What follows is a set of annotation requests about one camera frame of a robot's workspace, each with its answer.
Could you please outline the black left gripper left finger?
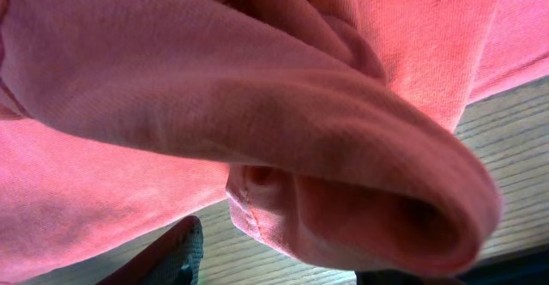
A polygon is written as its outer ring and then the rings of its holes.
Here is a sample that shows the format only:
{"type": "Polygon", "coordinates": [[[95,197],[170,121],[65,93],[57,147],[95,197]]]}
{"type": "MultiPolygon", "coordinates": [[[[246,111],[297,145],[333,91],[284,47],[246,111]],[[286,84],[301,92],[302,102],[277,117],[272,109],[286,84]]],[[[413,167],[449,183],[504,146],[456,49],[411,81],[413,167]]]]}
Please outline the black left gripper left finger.
{"type": "Polygon", "coordinates": [[[202,224],[186,216],[97,285],[197,285],[202,258],[202,224]]]}

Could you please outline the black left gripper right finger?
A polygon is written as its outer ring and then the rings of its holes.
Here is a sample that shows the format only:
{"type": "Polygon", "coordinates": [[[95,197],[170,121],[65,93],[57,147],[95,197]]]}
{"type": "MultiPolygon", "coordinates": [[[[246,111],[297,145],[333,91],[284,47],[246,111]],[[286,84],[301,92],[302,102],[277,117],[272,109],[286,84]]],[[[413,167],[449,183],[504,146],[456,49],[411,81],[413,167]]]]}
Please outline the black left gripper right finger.
{"type": "Polygon", "coordinates": [[[422,278],[396,270],[355,272],[357,285],[465,285],[455,278],[422,278]]]}

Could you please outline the orange red t-shirt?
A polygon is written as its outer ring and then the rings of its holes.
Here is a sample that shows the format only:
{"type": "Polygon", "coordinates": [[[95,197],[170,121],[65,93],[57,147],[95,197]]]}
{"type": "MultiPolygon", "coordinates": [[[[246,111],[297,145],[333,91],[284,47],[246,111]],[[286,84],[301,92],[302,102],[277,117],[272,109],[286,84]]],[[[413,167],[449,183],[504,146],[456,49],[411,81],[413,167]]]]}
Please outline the orange red t-shirt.
{"type": "Polygon", "coordinates": [[[548,0],[1,0],[1,281],[220,200],[307,264],[452,276],[503,214],[454,136],[548,0]]]}

